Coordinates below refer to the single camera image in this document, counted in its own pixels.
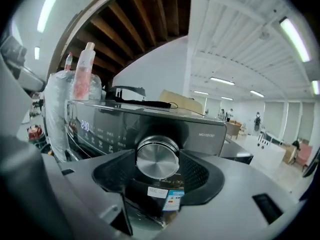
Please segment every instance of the wooden ceiling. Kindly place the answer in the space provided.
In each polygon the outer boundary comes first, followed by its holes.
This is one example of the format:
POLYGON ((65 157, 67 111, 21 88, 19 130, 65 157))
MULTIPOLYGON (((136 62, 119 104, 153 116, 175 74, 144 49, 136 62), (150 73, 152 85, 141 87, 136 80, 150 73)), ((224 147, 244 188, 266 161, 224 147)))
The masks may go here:
POLYGON ((188 35, 191 0, 114 0, 95 13, 78 31, 60 60, 69 52, 75 70, 81 51, 95 43, 92 73, 108 86, 113 77, 153 49, 188 35))

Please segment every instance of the pink liquid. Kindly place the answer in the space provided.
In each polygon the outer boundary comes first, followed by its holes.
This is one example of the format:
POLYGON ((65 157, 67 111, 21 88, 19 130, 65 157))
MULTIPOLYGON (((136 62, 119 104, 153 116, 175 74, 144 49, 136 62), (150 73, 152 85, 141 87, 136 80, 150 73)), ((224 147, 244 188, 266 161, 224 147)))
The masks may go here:
POLYGON ((70 70, 70 69, 71 69, 71 65, 65 64, 64 70, 70 70))
POLYGON ((72 97, 74 100, 88 100, 91 80, 91 70, 79 67, 75 72, 72 97))

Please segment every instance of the sticker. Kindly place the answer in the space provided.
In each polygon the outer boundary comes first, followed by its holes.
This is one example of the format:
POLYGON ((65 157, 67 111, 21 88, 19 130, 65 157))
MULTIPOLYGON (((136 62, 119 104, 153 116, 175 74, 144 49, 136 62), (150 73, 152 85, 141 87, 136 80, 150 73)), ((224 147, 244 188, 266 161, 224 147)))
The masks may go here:
POLYGON ((155 188, 148 186, 148 196, 154 198, 166 198, 168 193, 167 189, 155 188))
POLYGON ((178 211, 180 208, 181 197, 184 195, 185 192, 183 190, 170 190, 162 210, 164 212, 178 211))

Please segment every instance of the cardboard box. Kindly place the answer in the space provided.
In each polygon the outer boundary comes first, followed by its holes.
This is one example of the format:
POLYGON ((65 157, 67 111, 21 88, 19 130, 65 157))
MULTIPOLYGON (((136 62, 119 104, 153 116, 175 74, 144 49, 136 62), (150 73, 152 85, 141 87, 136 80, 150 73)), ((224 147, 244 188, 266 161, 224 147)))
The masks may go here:
POLYGON ((182 96, 180 94, 163 90, 158 99, 160 102, 175 103, 179 109, 184 109, 191 112, 195 112, 200 115, 204 115, 202 105, 194 99, 182 96))
POLYGON ((288 165, 290 161, 294 158, 297 148, 291 144, 286 144, 286 143, 282 143, 279 147, 285 150, 282 161, 288 165))

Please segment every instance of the person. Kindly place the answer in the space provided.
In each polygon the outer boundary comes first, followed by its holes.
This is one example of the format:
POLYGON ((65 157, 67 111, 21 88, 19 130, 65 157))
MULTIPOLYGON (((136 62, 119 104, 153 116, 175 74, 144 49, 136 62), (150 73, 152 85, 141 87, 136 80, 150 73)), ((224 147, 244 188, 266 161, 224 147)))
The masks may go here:
POLYGON ((257 132, 260 129, 260 123, 261 123, 261 118, 260 118, 260 113, 257 112, 255 119, 254 119, 254 130, 257 132))
POLYGON ((232 108, 230 108, 230 110, 228 111, 228 113, 226 113, 226 121, 229 122, 230 121, 230 118, 233 117, 233 113, 234 113, 234 110, 232 108))
POLYGON ((293 143, 292 143, 292 146, 295 146, 296 147, 296 150, 297 151, 300 151, 300 143, 301 143, 301 139, 298 138, 297 140, 295 140, 293 143))
POLYGON ((225 119, 225 110, 223 108, 221 109, 220 113, 218 114, 218 118, 222 121, 225 119))

